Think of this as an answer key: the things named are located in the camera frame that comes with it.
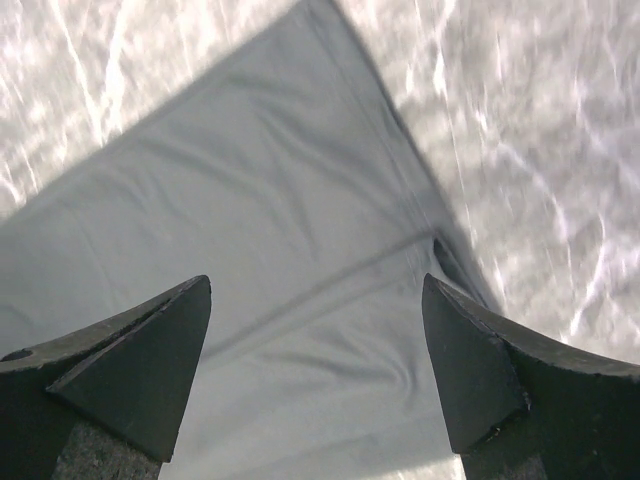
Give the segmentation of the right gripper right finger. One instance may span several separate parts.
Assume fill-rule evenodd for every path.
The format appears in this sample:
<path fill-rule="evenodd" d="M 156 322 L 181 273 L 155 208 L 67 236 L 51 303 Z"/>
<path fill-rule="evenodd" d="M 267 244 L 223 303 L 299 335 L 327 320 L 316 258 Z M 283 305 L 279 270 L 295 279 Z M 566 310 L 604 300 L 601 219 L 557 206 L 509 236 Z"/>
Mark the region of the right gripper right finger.
<path fill-rule="evenodd" d="M 639 368 L 424 279 L 426 343 L 451 449 L 469 479 L 636 479 Z"/>

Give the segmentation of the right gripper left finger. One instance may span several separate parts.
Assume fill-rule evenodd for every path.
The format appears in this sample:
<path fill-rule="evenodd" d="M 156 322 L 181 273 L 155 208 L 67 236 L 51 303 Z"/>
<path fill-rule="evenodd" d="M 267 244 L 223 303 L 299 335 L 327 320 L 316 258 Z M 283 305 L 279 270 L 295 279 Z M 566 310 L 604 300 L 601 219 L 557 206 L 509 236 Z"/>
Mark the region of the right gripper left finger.
<path fill-rule="evenodd" d="M 210 280 L 200 275 L 2 357 L 2 478 L 158 478 L 173 457 L 210 314 Z"/>

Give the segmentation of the grey t-shirt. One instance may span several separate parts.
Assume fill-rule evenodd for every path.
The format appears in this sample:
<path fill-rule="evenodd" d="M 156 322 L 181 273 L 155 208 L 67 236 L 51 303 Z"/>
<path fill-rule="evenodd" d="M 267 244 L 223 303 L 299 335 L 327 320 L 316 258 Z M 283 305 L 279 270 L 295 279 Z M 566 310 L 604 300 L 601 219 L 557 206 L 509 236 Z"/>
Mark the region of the grey t-shirt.
<path fill-rule="evenodd" d="M 370 57 L 302 1 L 1 228 L 1 348 L 199 274 L 166 479 L 359 479 L 450 454 L 427 274 L 491 294 Z"/>

